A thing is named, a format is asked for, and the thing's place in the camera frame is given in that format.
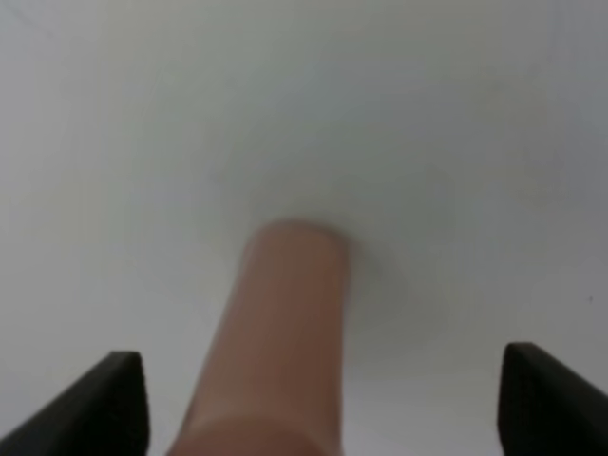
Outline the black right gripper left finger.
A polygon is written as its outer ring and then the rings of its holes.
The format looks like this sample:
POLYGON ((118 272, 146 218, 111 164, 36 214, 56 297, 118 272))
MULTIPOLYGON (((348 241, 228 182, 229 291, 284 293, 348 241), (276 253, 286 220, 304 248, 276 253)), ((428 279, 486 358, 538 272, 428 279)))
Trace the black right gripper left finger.
POLYGON ((142 356, 113 351, 1 439, 3 455, 144 455, 150 418, 142 356))

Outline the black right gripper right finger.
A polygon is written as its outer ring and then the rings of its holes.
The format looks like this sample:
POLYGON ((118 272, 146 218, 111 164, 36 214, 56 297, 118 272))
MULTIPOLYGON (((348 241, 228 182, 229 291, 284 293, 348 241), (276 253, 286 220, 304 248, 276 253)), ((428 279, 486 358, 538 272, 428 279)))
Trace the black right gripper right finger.
POLYGON ((607 395, 537 345, 509 343, 497 425, 504 455, 605 455, 607 395))

